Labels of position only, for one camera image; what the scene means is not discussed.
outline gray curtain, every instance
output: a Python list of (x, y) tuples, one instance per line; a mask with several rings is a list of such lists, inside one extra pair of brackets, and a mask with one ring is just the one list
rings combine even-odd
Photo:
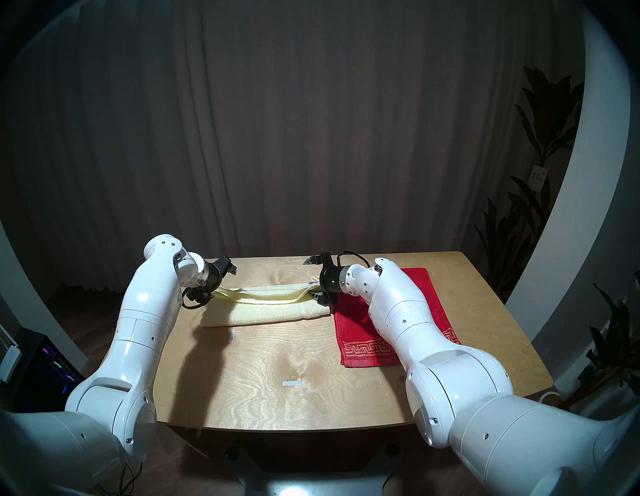
[(4, 78), (13, 167), (70, 285), (124, 288), (162, 232), (206, 257), (473, 257), (487, 195), (531, 160), (513, 103), (523, 64), (548, 69), (551, 16), (89, 0)]

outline paper tag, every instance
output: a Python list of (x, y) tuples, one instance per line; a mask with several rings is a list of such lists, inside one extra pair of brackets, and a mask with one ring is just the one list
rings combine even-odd
[(547, 178), (547, 172), (548, 170), (544, 167), (538, 167), (537, 165), (533, 166), (533, 169), (531, 169), (531, 175), (529, 176), (529, 183), (527, 183), (531, 188), (531, 191), (539, 193), (542, 190), (542, 185), (545, 183), (545, 179)]

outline yellow towel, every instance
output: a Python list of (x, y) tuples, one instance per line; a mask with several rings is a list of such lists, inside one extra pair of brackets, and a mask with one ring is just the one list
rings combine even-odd
[(219, 287), (200, 319), (202, 327), (246, 326), (329, 315), (308, 293), (317, 282), (227, 289)]

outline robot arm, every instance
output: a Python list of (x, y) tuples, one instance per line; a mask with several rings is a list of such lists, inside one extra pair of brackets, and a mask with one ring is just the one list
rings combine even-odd
[(440, 333), (422, 292), (389, 259), (341, 267), (322, 253), (306, 263), (323, 265), (323, 301), (341, 292), (367, 302), (375, 328), (406, 370), (406, 395), (422, 437), (433, 447), (450, 445), (492, 493), (549, 494), (560, 486), (575, 492), (602, 467), (637, 413), (598, 422), (514, 396), (494, 357)]
[[(149, 241), (144, 256), (122, 300), (106, 358), (69, 395), (66, 411), (11, 415), (47, 460), (44, 467), (56, 485), (84, 490), (117, 465), (147, 458), (156, 441), (157, 366), (183, 298), (198, 303), (188, 308), (201, 307), (227, 273), (236, 273), (228, 258), (206, 262), (169, 234)], [(186, 288), (182, 294), (180, 287)]]

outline red towel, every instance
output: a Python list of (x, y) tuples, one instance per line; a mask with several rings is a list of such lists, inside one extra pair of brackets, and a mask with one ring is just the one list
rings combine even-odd
[[(403, 269), (427, 299), (433, 321), (449, 341), (460, 344), (453, 332), (447, 314), (433, 288), (426, 269)], [(392, 346), (386, 342), (369, 318), (369, 306), (362, 298), (338, 294), (333, 320), (335, 336), (340, 347), (340, 363), (345, 367), (383, 367), (395, 365), (400, 359)]]

